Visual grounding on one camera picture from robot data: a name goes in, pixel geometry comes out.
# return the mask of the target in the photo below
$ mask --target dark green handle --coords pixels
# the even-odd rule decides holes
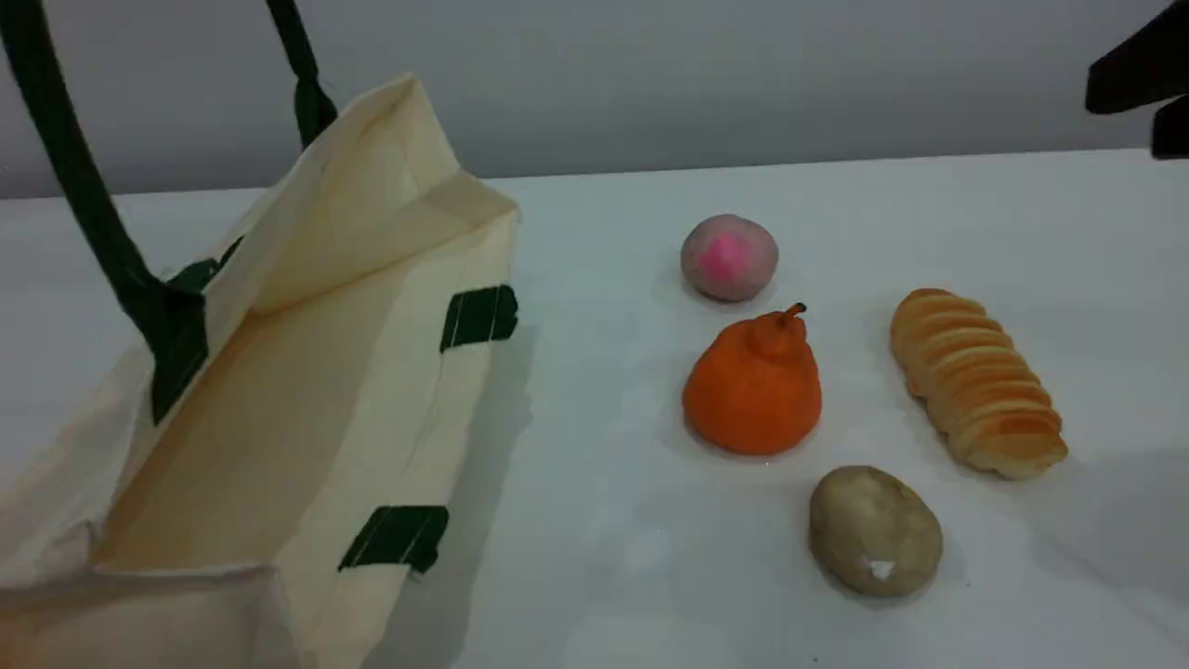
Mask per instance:
[[[317,64],[292,0],[269,0],[269,8],[297,75],[297,122],[308,145],[334,121],[336,112],[317,86]],[[153,276],[128,238],[87,147],[40,0],[0,0],[0,37],[78,227],[152,353],[152,415],[158,423],[207,360],[202,288],[229,253],[220,260],[194,263],[168,282]]]
[[[294,112],[297,115],[302,146],[309,146],[334,122],[339,112],[317,83],[317,61],[314,59],[314,50],[309,45],[309,38],[306,37],[306,29],[301,24],[301,14],[297,13],[294,0],[268,1],[272,23],[277,24],[281,43],[285,48],[285,56],[289,57],[289,67],[297,75]]]

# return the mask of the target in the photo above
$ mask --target gray wall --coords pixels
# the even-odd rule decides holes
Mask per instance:
[[[45,0],[113,190],[257,185],[297,152],[264,0]],[[1143,145],[1087,67],[1166,0],[301,0],[340,103],[421,75],[483,176]],[[54,191],[7,67],[0,196]]]

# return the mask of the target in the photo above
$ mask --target white table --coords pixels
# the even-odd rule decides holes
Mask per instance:
[[[521,327],[495,360],[441,560],[369,667],[1144,667],[1189,662],[1189,163],[1036,153],[514,178]],[[155,267],[257,190],[134,195]],[[753,303],[692,295],[688,228],[767,225]],[[1000,318],[1065,418],[1070,459],[1005,482],[949,460],[887,324],[948,285]],[[684,428],[679,390],[732,320],[804,301],[817,433],[770,462]],[[132,342],[59,200],[0,202],[0,485]],[[867,463],[945,529],[932,586],[842,592],[809,556],[813,484]]]

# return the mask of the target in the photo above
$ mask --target canvas tote bag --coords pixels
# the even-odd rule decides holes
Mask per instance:
[[[209,258],[161,279],[39,4],[0,2],[63,190],[145,339],[0,493],[0,667],[354,668],[434,563],[491,342],[516,323],[517,208],[461,170],[411,76],[334,120],[291,0],[270,8],[309,145]]]

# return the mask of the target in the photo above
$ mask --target bread roll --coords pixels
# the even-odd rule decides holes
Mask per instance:
[[[979,302],[913,290],[892,316],[892,352],[958,462],[1027,479],[1069,453],[1052,399]]]

